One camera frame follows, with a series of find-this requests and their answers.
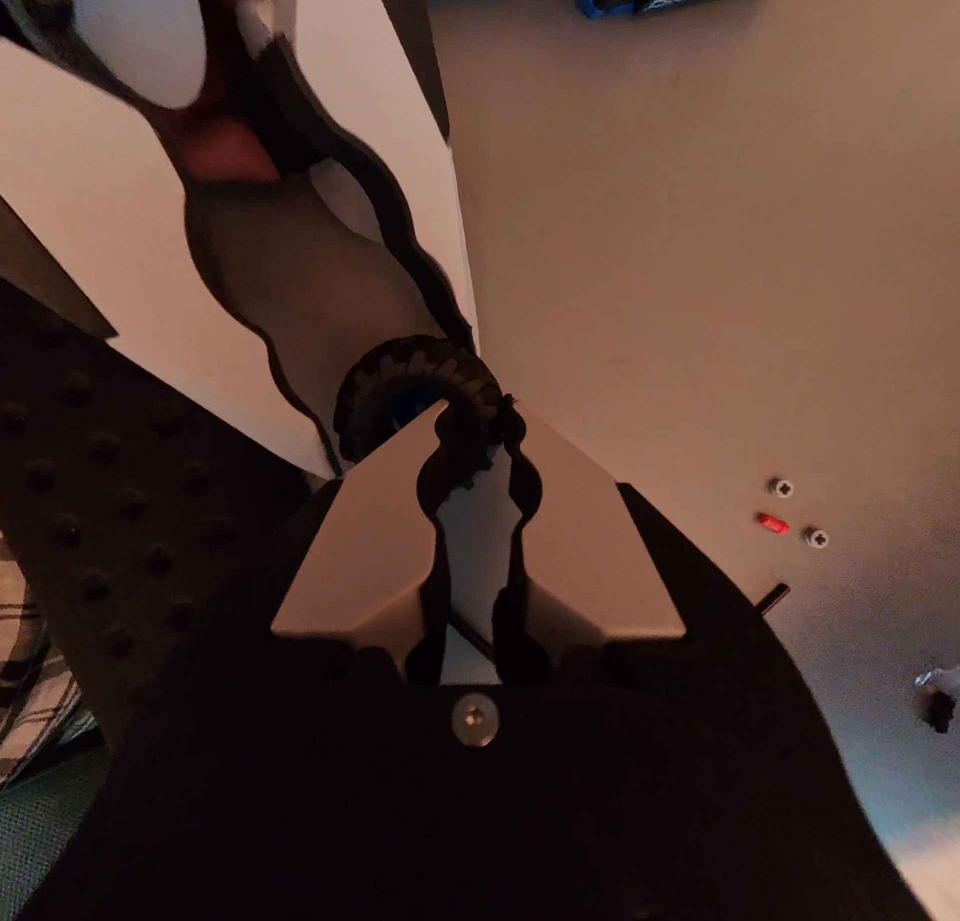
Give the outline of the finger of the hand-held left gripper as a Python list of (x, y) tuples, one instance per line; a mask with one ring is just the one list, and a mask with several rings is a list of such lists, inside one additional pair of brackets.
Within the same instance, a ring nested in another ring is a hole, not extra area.
[(120, 355), (326, 481), (321, 432), (263, 337), (217, 299), (188, 244), (186, 191), (134, 108), (2, 39), (2, 200), (114, 330)]
[(363, 195), (377, 240), (429, 315), (479, 353), (450, 116), (426, 0), (237, 0), (236, 24), (282, 118)]

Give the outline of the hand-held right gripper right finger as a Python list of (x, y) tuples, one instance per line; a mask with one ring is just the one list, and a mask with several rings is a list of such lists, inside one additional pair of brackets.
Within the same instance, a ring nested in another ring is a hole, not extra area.
[(546, 684), (580, 651), (683, 639), (615, 478), (529, 407), (502, 407), (498, 427), (519, 512), (491, 615), (499, 679)]

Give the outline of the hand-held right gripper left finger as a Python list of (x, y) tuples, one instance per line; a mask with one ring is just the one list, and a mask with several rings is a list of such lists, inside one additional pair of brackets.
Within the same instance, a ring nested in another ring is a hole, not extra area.
[(438, 510), (452, 487), (452, 411), (437, 401), (352, 468), (271, 623), (287, 639), (386, 651), (440, 682), (451, 577)]

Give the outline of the blue toy wheel rim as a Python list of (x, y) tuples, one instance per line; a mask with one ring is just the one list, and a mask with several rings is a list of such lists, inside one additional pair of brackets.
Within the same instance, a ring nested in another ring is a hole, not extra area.
[(387, 415), (391, 432), (402, 431), (422, 413), (432, 408), (442, 396), (427, 386), (408, 387), (390, 397), (387, 403)]

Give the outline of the black toy tire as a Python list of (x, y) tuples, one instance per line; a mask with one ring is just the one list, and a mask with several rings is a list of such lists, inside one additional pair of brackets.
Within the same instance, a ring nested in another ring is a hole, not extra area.
[(340, 455), (357, 464), (396, 435), (387, 404), (402, 390), (420, 386), (436, 390), (438, 402), (446, 402), (455, 417), (451, 478), (454, 486), (469, 490), (492, 468), (503, 395), (484, 362), (447, 339), (422, 334), (391, 339), (349, 370), (333, 413)]

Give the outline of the grey desk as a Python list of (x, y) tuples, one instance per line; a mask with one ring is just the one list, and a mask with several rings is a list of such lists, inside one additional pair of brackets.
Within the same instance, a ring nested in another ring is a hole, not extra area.
[(427, 5), (486, 363), (750, 599), (790, 586), (775, 632), (958, 919), (958, 723), (909, 696), (958, 666), (958, 0)]

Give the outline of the person's left hand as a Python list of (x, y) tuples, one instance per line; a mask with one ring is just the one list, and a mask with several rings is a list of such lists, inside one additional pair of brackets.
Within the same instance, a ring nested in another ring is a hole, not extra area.
[(181, 131), (178, 154), (186, 174), (202, 184), (270, 184), (281, 172), (246, 121), (229, 114), (196, 119)]

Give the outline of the small pale toy piece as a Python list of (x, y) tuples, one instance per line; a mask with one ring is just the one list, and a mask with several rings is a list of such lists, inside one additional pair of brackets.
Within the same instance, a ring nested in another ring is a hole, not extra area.
[(934, 668), (914, 682), (917, 718), (933, 732), (946, 735), (959, 701), (959, 666)]

